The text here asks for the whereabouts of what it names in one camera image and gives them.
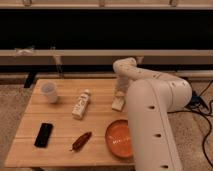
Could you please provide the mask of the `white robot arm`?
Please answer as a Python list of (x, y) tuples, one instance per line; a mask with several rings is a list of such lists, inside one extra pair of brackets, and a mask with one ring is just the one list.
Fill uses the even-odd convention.
[(191, 100), (192, 88), (180, 77), (137, 67), (134, 58), (113, 63), (116, 89), (125, 92), (136, 171), (183, 171), (168, 112)]

